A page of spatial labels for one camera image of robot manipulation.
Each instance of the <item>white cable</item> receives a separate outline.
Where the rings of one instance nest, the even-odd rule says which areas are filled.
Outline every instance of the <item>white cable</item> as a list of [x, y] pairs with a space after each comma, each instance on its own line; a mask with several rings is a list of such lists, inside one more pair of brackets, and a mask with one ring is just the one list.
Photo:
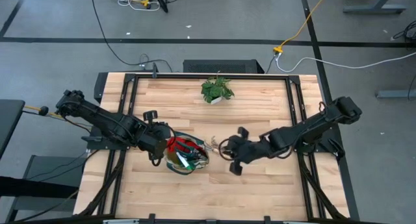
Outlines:
[[120, 6], [130, 6], [133, 10], [143, 10], [143, 11], [156, 11], [158, 9], [161, 8], [160, 4], [158, 2], [150, 2], [149, 4], [157, 4], [158, 8], [156, 9], [142, 9], [142, 8], [135, 8], [132, 6], [132, 0], [117, 0], [117, 4], [119, 4]]
[[292, 68], [291, 70], [289, 70], [289, 71], [286, 71], [286, 70], [284, 70], [284, 69], [281, 69], [281, 68], [280, 68], [280, 66], [279, 66], [279, 58], [280, 58], [280, 56], [281, 56], [281, 53], [279, 53], [278, 57], [277, 57], [275, 60], [276, 60], [276, 65], [277, 65], [277, 67], [279, 68], [279, 70], [281, 70], [282, 72], [285, 72], [285, 73], [290, 73], [290, 72], [294, 71], [294, 70], [295, 70], [295, 69], [299, 66], [299, 64], [300, 64], [301, 62], [303, 62], [305, 59], [315, 60], [315, 61], [323, 62], [323, 63], [325, 63], [325, 64], [329, 64], [329, 65], [333, 65], [333, 66], [339, 66], [339, 67], [342, 67], [342, 68], [362, 69], [362, 68], [369, 68], [369, 67], [371, 67], [371, 66], [375, 66], [375, 65], [382, 64], [382, 63], [385, 63], [385, 62], [392, 62], [392, 61], [396, 61], [396, 60], [400, 60], [400, 59], [408, 58], [408, 57], [413, 56], [413, 55], [416, 55], [416, 52], [411, 53], [411, 54], [406, 55], [406, 56], [399, 57], [399, 58], [387, 59], [387, 60], [383, 60], [383, 61], [376, 62], [376, 63], [373, 63], [373, 64], [369, 64], [369, 65], [366, 65], [366, 66], [358, 66], [358, 67], [351, 67], [351, 66], [345, 66], [345, 65], [340, 65], [340, 64], [334, 64], [334, 63], [332, 63], [332, 62], [327, 62], [327, 61], [323, 61], [323, 60], [316, 59], [316, 58], [309, 58], [309, 57], [305, 57], [305, 58], [301, 59], [301, 60], [300, 60], [300, 61], [299, 61], [299, 62], [295, 65], [295, 67], [293, 67], [293, 68]]

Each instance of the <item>wooden tabletop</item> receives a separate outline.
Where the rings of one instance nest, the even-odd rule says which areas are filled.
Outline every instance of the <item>wooden tabletop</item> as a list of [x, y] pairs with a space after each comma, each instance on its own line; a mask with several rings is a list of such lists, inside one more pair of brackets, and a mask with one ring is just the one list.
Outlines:
[[[124, 75], [109, 73], [102, 108], [117, 112]], [[312, 116], [322, 101], [317, 77], [300, 75], [300, 80], [307, 116]], [[283, 81], [233, 79], [229, 87], [235, 97], [215, 105], [203, 101], [200, 92], [204, 81], [139, 79], [134, 115], [142, 118], [143, 112], [157, 110], [158, 121], [208, 143], [212, 138], [220, 142], [236, 134], [240, 126], [257, 141], [258, 135], [266, 131], [292, 125]], [[300, 116], [294, 88], [293, 94]], [[108, 153], [100, 151], [86, 163], [74, 214], [82, 211], [100, 189]], [[329, 153], [315, 153], [315, 157], [322, 189], [340, 213], [349, 216], [335, 157]], [[152, 166], [146, 152], [132, 148], [125, 160], [116, 217], [148, 218], [154, 213], [161, 219], [307, 219], [296, 154], [285, 160], [262, 158], [243, 167], [243, 174], [235, 176], [228, 171], [229, 162], [211, 153], [206, 168], [183, 176], [171, 172], [164, 162]], [[315, 195], [309, 189], [318, 216]], [[109, 194], [105, 213], [109, 211], [112, 188]]]

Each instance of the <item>black metal frame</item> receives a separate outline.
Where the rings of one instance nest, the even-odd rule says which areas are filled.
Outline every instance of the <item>black metal frame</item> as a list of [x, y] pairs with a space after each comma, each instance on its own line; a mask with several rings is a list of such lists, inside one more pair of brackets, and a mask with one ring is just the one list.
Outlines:
[[[161, 73], [161, 74], [158, 74], [157, 78], [158, 79], [172, 79], [172, 78], [207, 79], [211, 76], [212, 75], [209, 75], [209, 74]], [[251, 80], [252, 79], [260, 79], [260, 80], [284, 81], [285, 85], [286, 85], [289, 110], [290, 110], [290, 113], [291, 113], [291, 120], [292, 120], [293, 125], [297, 124], [296, 110], [295, 110], [295, 106], [294, 106], [294, 99], [293, 99], [293, 92], [292, 92], [292, 84], [294, 84], [295, 89], [296, 89], [296, 95], [297, 95], [297, 98], [298, 98], [301, 119], [305, 120], [306, 117], [307, 117], [299, 76], [294, 76], [294, 75], [293, 76], [286, 76], [286, 75], [267, 75], [267, 76], [265, 76], [265, 75], [253, 75], [253, 74], [250, 74], [250, 75], [241, 75], [241, 74], [223, 75], [223, 74], [218, 74], [218, 76], [229, 78], [229, 79], [251, 79]], [[131, 98], [130, 98], [129, 108], [128, 108], [128, 114], [133, 114], [133, 108], [134, 108], [134, 105], [135, 105], [135, 99], [136, 99], [136, 94], [137, 94], [138, 81], [140, 80], [140, 78], [152, 79], [153, 74], [152, 73], [126, 73], [125, 74], [125, 79], [124, 79], [124, 83], [123, 83], [123, 89], [122, 89], [122, 94], [121, 94], [121, 97], [120, 97], [120, 105], [119, 105], [118, 111], [123, 111], [124, 104], [125, 104], [125, 97], [126, 97], [126, 94], [127, 94], [127, 87], [128, 87], [130, 82], [133, 82], [133, 89], [131, 91]], [[106, 177], [108, 176], [107, 174], [109, 174], [110, 171], [111, 171], [111, 167], [112, 167], [111, 162], [114, 160], [114, 153], [111, 153], [111, 152], [112, 151], [110, 151], [109, 162], [107, 163]], [[120, 153], [120, 158], [122, 158], [123, 163], [124, 163], [125, 154], [126, 154], [126, 151], [122, 151]], [[297, 155], [298, 155], [299, 165], [301, 163], [304, 163], [304, 154], [301, 153], [301, 152], [297, 152]], [[315, 182], [319, 186], [318, 171], [317, 171], [317, 166], [316, 166], [316, 162], [315, 162], [314, 152], [309, 153], [308, 157], [309, 157], [309, 163], [310, 163], [310, 167], [311, 167], [311, 174], [312, 174]], [[110, 214], [112, 214], [112, 215], [116, 214], [118, 195], [119, 195], [119, 192], [120, 192], [121, 179], [122, 179], [122, 174], [119, 174], [116, 181], [115, 181], [115, 186], [114, 186], [114, 191], [113, 191], [113, 196], [112, 196], [111, 209], [110, 209]], [[311, 196], [310, 196], [310, 193], [309, 193], [308, 181], [306, 180], [306, 178], [304, 176], [302, 176], [302, 173], [301, 173], [301, 180], [302, 180], [302, 191], [303, 191], [304, 200], [305, 200], [305, 209], [306, 209], [307, 218], [308, 218], [308, 220], [312, 220], [315, 217], [313, 215], [313, 209], [312, 209], [312, 205], [311, 205]], [[318, 202], [319, 218], [326, 218], [325, 207], [323, 205], [323, 202], [319, 199], [318, 195], [317, 195], [316, 198], [317, 198], [317, 202]], [[100, 205], [99, 205], [99, 209], [98, 209], [98, 214], [99, 215], [103, 213], [104, 205], [105, 205], [105, 199], [103, 199], [101, 201]], [[267, 222], [267, 223], [281, 223], [280, 221], [277, 221], [277, 222], [276, 221], [270, 221], [269, 222], [268, 221], [268, 220], [270, 220], [269, 216], [265, 216], [265, 220], [262, 220], [262, 221], [229, 221], [229, 222], [230, 223], [235, 223], [235, 222], [238, 222], [238, 223], [265, 223], [265, 222]], [[195, 223], [195, 222], [201, 222], [201, 221], [206, 221], [206, 220], [164, 219], [163, 221], [167, 221], [167, 222], [171, 222], [171, 223], [175, 223], [175, 222]]]

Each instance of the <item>potted plant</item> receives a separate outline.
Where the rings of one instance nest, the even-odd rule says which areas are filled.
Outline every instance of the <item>potted plant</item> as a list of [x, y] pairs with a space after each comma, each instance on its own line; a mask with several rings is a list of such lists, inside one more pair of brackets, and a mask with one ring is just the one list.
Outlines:
[[231, 96], [234, 96], [233, 91], [231, 91], [227, 85], [230, 79], [225, 79], [223, 77], [210, 77], [207, 81], [202, 84], [203, 99], [210, 104], [215, 104], [225, 98], [229, 100]]

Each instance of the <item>desk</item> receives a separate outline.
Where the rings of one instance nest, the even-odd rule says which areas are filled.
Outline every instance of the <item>desk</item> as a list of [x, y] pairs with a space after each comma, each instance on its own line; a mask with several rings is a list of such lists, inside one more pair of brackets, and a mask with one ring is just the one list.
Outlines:
[[[198, 77], [204, 75], [208, 76], [159, 74], [157, 79], [149, 79], [150, 73], [141, 73], [133, 114], [142, 118], [143, 112], [157, 110], [158, 121], [166, 121], [176, 131], [207, 142], [213, 136], [217, 142], [228, 138], [240, 126], [250, 131], [252, 140], [258, 140], [259, 134], [270, 129], [301, 121], [295, 82], [277, 79], [288, 79], [287, 76], [230, 75], [229, 86], [235, 97], [208, 105], [200, 94], [206, 79]], [[322, 101], [317, 77], [292, 77], [299, 78], [306, 115], [316, 114]], [[118, 111], [124, 79], [125, 73], [108, 74], [102, 108]], [[127, 89], [126, 100], [130, 100], [132, 86]], [[294, 97], [292, 106], [289, 106], [289, 93]], [[128, 109], [127, 102], [123, 112], [127, 113]], [[74, 214], [82, 211], [97, 194], [108, 155], [108, 151], [100, 151], [86, 163]], [[322, 189], [340, 213], [349, 216], [336, 158], [330, 153], [315, 153], [315, 158]], [[148, 218], [154, 213], [157, 219], [263, 220], [264, 216], [272, 220], [307, 219], [296, 153], [285, 160], [264, 158], [243, 166], [242, 176], [235, 176], [228, 171], [229, 162], [211, 153], [205, 169], [182, 176], [172, 173], [164, 163], [152, 166], [147, 153], [131, 148], [125, 158], [116, 217]], [[112, 192], [111, 188], [105, 213], [109, 212]], [[309, 192], [317, 217], [317, 202], [311, 188]]]

